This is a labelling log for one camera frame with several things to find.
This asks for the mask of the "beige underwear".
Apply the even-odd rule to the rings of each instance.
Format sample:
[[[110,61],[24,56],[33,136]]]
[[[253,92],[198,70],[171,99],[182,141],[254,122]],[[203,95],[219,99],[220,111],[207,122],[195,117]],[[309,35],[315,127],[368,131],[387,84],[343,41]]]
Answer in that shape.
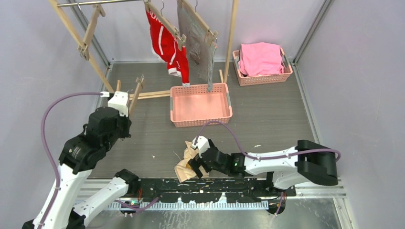
[[[199,149],[193,149],[190,141],[185,141],[186,148],[184,150],[183,159],[174,167],[174,171],[180,183],[191,178],[197,177],[188,162],[199,155]]]

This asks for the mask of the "beige clip hanger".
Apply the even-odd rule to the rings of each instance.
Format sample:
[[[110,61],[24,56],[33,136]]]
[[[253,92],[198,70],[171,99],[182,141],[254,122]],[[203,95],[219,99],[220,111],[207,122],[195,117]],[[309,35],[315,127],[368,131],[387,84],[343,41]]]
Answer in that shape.
[[[140,95],[140,93],[141,93],[141,91],[142,91],[142,89],[143,89],[143,87],[144,87],[144,86],[143,86],[143,84],[144,84],[144,79],[145,79],[145,76],[144,76],[144,75],[141,75],[141,77],[138,77],[138,78],[136,79],[137,86],[136,86],[136,88],[135,88],[134,93],[132,94],[132,97],[131,97],[131,99],[130,99],[129,108],[128,108],[128,115],[129,115],[129,116],[131,116],[131,114],[133,113],[133,111],[134,111],[134,109],[135,109],[135,106],[136,106],[136,104],[137,104],[139,95]]]
[[[89,21],[89,24],[86,28],[85,35],[82,41],[79,43],[78,51],[81,57],[83,57],[86,61],[89,61],[90,54],[89,54],[89,47],[92,43],[92,38],[94,36],[94,32],[97,26],[97,20],[100,16],[105,17],[106,13],[101,6],[101,4],[93,5],[93,12]]]

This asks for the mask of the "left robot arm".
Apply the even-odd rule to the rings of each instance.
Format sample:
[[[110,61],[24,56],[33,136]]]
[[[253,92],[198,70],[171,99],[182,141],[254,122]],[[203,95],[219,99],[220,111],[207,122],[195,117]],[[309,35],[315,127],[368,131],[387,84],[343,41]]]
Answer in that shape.
[[[117,172],[110,182],[87,200],[76,204],[81,186],[98,161],[120,138],[129,138],[131,120],[112,107],[100,107],[83,126],[83,132],[69,139],[60,154],[57,167],[58,191],[49,211],[53,194],[35,219],[23,224],[24,229],[84,229],[110,203],[126,195],[135,196],[140,190],[139,177],[127,169]]]

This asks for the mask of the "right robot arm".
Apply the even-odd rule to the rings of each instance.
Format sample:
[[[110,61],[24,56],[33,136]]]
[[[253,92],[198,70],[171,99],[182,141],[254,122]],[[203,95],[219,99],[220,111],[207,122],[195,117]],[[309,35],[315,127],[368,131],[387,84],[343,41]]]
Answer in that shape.
[[[209,138],[199,137],[192,143],[198,153],[188,165],[201,178],[203,172],[218,171],[229,177],[251,177],[270,173],[266,192],[277,196],[291,186],[312,182],[321,186],[338,184],[339,151],[309,140],[299,140],[296,146],[267,153],[221,152]]]

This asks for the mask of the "empty beige clip hanger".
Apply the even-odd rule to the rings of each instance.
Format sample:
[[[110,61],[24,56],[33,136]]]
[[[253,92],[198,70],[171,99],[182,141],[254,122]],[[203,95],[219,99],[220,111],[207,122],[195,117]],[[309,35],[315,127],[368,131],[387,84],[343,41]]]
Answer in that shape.
[[[82,41],[79,43],[78,51],[81,57],[83,57],[86,61],[89,61],[90,54],[89,54],[89,47],[92,43],[92,38],[94,36],[94,32],[97,26],[97,20],[100,16],[105,17],[106,13],[101,6],[101,4],[93,5],[93,12],[89,21],[89,24],[86,28],[85,35]]]

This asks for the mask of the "red underwear white trim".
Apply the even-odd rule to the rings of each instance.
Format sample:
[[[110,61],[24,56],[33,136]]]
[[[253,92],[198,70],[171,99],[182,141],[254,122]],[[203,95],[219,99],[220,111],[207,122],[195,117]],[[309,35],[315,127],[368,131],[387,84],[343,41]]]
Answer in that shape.
[[[180,77],[184,87],[190,86],[189,62],[185,46],[179,48],[177,40],[152,11],[146,11],[149,22],[152,53],[166,63],[169,75]]]

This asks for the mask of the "grey striped underwear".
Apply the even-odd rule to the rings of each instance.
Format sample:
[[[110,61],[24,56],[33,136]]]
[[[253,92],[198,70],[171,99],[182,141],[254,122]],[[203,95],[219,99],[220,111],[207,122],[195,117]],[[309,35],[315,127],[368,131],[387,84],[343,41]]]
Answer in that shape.
[[[206,33],[192,18],[185,8],[177,3],[178,23],[181,34],[186,36],[187,60],[190,74],[207,82],[207,92],[213,89],[214,54],[217,49],[215,42],[206,38]]]

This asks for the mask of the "beige hanger holding red underwear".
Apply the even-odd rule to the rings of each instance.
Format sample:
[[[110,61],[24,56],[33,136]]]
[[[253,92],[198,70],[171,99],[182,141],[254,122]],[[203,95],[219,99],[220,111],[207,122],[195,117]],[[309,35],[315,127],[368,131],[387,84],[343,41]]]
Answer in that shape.
[[[150,0],[144,0],[143,2],[148,14],[151,13],[151,17],[153,19],[156,19],[165,26],[165,28],[170,32],[177,42],[179,50],[182,50],[186,43],[186,36],[181,34],[180,31],[162,15],[162,13],[151,3]]]

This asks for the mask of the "beige hanger holding striped underwear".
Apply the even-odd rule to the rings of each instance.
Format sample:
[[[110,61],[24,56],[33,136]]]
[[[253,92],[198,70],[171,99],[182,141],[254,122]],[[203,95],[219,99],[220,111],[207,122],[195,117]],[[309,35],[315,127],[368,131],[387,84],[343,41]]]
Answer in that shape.
[[[218,41],[218,32],[215,30],[212,30],[208,24],[205,22],[205,20],[200,16],[200,14],[197,12],[197,7],[198,7],[198,1],[195,1],[195,5],[193,6],[191,3],[189,3],[188,0],[178,0],[177,3],[182,7],[185,8],[188,13],[192,16],[193,19],[195,19],[199,26],[202,28],[202,30],[206,33],[206,38],[211,39],[212,42],[217,43]]]

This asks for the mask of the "wooden clothes rack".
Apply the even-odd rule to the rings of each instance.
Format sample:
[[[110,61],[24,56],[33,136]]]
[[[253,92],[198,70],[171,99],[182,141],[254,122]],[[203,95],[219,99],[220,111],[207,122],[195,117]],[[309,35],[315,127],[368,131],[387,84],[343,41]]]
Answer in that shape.
[[[49,0],[49,3],[52,5],[53,9],[58,14],[61,21],[67,28],[67,30],[70,32],[71,36],[74,38],[76,43],[79,45],[79,43],[82,41],[82,39],[80,38],[77,30],[74,28],[73,24],[69,20],[68,16],[64,12],[64,10],[61,8],[76,7],[76,6],[79,8],[80,5],[110,4],[110,3],[132,2],[132,1],[136,1],[136,0],[97,0],[97,1],[77,2],[77,3],[76,2],[75,3],[58,3],[57,0]],[[233,44],[233,36],[234,36],[234,28],[235,28],[235,20],[236,20],[236,15],[237,15],[238,3],[239,3],[238,0],[232,1],[231,21],[230,21],[230,30],[229,30],[228,47],[227,47],[227,55],[226,55],[224,73],[221,69],[219,70],[219,76],[221,79],[221,83],[227,83],[227,80],[228,80],[229,65],[230,65],[230,60],[231,60],[231,46]],[[90,54],[90,59],[88,62],[91,64],[91,66],[95,70],[96,74],[101,79],[104,87],[110,93],[115,92],[115,90],[112,88],[111,84],[109,83],[108,79],[106,78],[106,74],[104,74],[102,72],[100,66],[94,60],[92,54],[91,53],[89,53],[89,54]],[[169,90],[156,91],[156,92],[150,92],[150,93],[140,93],[139,99],[167,97],[169,95],[170,95]]]

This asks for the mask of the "empty pink basket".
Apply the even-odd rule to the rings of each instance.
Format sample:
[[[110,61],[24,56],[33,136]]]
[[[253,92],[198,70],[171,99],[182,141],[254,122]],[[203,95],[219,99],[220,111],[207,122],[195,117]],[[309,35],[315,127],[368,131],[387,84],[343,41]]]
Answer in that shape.
[[[203,126],[209,121],[228,123],[233,116],[229,89],[225,83],[174,86],[170,89],[170,119],[175,127]]]

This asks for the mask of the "pink cloth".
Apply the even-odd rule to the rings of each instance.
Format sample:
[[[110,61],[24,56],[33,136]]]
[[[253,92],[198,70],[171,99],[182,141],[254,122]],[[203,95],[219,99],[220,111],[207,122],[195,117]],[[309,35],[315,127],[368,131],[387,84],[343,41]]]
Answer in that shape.
[[[266,42],[241,44],[239,69],[246,76],[282,74],[280,46]]]

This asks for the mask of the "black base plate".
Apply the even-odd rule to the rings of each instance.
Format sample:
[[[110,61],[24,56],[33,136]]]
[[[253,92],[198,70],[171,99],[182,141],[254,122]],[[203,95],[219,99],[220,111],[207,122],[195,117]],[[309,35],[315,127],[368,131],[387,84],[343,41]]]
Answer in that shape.
[[[158,198],[161,203],[216,203],[224,195],[227,203],[255,203],[281,194],[267,178],[192,178],[183,183],[176,178],[141,178],[138,184],[138,189],[123,197],[147,202]]]

